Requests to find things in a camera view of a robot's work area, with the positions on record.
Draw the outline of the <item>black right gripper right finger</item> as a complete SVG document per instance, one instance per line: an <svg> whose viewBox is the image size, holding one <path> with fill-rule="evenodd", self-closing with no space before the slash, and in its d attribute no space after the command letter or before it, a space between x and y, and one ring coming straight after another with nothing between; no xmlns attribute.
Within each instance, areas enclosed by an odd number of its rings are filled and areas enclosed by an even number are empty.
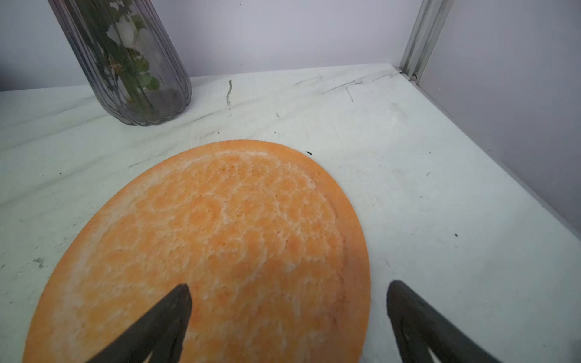
<svg viewBox="0 0 581 363"><path fill-rule="evenodd" d="M387 289L387 315L403 362L497 362L402 281Z"/></svg>

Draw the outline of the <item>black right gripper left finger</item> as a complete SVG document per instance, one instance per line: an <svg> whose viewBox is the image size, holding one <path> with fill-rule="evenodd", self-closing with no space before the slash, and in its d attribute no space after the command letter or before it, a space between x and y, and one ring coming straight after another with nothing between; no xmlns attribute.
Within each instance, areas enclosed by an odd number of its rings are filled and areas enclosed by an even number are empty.
<svg viewBox="0 0 581 363"><path fill-rule="evenodd" d="M178 362L192 313L192 297L179 284L89 361Z"/></svg>

